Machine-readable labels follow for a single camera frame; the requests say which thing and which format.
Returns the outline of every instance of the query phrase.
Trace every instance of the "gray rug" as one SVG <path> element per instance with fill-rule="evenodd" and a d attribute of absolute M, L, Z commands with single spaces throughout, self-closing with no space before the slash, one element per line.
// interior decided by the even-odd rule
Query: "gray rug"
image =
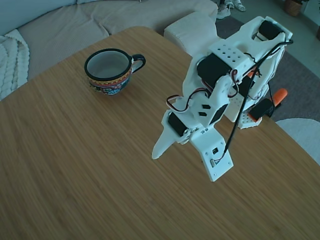
<path fill-rule="evenodd" d="M 241 25 L 242 22 L 232 17 L 218 21 L 218 36 L 228 38 L 236 33 Z M 282 106 L 272 116 L 274 121 L 303 118 L 320 122 L 320 79 L 288 52 L 284 54 L 270 86 L 273 93 L 280 88 L 288 90 Z"/>

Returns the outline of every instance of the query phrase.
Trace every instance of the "mug rim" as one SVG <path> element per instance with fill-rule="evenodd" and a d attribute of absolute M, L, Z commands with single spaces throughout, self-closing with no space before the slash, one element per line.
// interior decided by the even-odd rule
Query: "mug rim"
<path fill-rule="evenodd" d="M 119 73 L 118 75 L 116 76 L 112 76 L 112 77 L 97 77 L 97 76 L 94 76 L 92 75 L 89 71 L 88 71 L 88 63 L 90 62 L 90 60 L 100 54 L 100 53 L 104 53 L 104 52 L 118 52 L 118 53 L 121 53 L 123 55 L 125 55 L 127 58 L 128 58 L 128 67 L 121 73 Z M 109 82 L 109 81 L 113 81 L 113 80 L 116 80 L 118 78 L 121 78 L 123 75 L 125 75 L 131 68 L 132 66 L 132 57 L 126 53 L 125 51 L 121 50 L 121 49 L 118 49 L 118 48 L 105 48 L 105 49 L 102 49 L 102 50 L 99 50 L 99 51 L 96 51 L 95 53 L 91 54 L 85 61 L 84 63 L 84 71 L 85 71 L 85 74 L 93 79 L 93 80 L 96 80 L 96 81 L 100 81 L 100 82 Z"/>

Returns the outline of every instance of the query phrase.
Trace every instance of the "potted plant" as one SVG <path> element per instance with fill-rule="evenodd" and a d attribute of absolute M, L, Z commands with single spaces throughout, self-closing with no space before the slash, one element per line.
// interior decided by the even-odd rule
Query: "potted plant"
<path fill-rule="evenodd" d="M 308 2 L 309 0 L 285 0 L 284 10 L 291 16 L 298 16 L 303 2 Z"/>

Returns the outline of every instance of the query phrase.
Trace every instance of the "sofa cushion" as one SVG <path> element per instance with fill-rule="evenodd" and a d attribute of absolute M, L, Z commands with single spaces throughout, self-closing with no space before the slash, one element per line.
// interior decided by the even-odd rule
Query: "sofa cushion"
<path fill-rule="evenodd" d="M 90 2 L 96 2 L 96 1 L 106 1 L 106 0 L 77 0 L 76 4 L 86 4 L 86 3 L 90 3 Z"/>
<path fill-rule="evenodd" d="M 109 36 L 79 5 L 56 9 L 18 30 L 30 49 L 28 79 Z"/>
<path fill-rule="evenodd" d="M 0 0 L 0 36 L 76 0 Z"/>
<path fill-rule="evenodd" d="M 161 34 L 165 27 L 190 13 L 199 11 L 214 15 L 218 11 L 211 0 L 106 0 L 79 6 L 110 34 L 134 26 L 148 27 Z"/>

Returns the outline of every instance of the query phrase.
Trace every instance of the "plant pot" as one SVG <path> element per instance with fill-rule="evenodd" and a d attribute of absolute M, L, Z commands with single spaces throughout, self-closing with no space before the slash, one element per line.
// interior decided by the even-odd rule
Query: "plant pot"
<path fill-rule="evenodd" d="M 295 0 L 285 0 L 284 10 L 287 14 L 296 17 L 299 15 L 302 8 L 302 4 Z"/>
<path fill-rule="evenodd" d="M 319 26 L 318 32 L 316 33 L 316 38 L 320 40 L 320 26 Z"/>

